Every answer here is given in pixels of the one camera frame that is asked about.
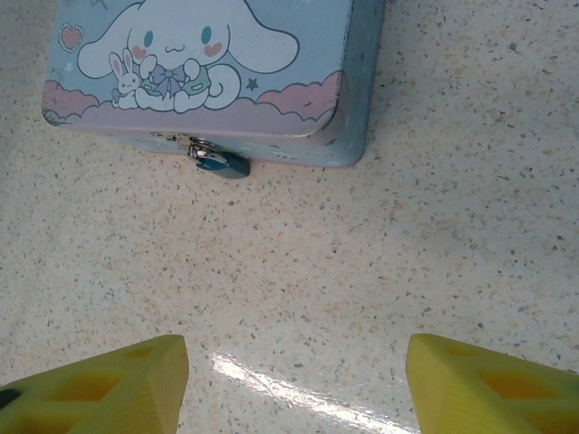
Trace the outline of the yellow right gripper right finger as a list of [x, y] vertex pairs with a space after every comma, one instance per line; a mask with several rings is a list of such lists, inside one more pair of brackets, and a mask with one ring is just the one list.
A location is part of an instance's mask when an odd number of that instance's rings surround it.
[[578, 376], [438, 335], [416, 334], [406, 378], [423, 433], [575, 433]]

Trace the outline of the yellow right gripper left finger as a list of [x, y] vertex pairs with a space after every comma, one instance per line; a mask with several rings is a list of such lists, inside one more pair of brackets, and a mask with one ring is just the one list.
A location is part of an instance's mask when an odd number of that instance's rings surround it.
[[175, 433], [188, 381], [181, 335], [161, 335], [1, 388], [4, 433]]

